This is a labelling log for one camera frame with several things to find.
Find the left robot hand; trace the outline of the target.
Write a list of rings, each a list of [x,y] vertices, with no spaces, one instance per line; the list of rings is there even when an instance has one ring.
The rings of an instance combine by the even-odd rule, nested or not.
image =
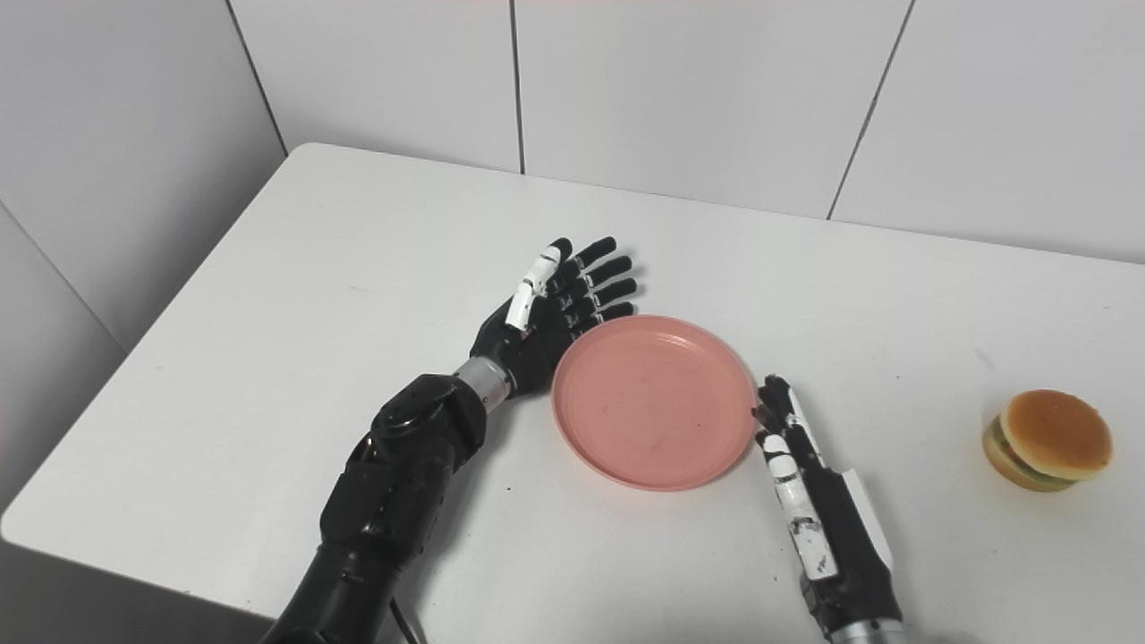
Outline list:
[[[617,249],[611,236],[578,252],[568,238],[556,238],[479,327],[457,374],[488,408],[543,390],[582,335],[634,315],[633,261]]]

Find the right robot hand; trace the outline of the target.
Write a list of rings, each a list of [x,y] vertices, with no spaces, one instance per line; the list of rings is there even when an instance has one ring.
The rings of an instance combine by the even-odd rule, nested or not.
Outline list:
[[[802,598],[827,643],[907,643],[893,553],[854,470],[823,461],[793,388],[777,375],[757,390],[755,441],[768,465],[802,566]]]

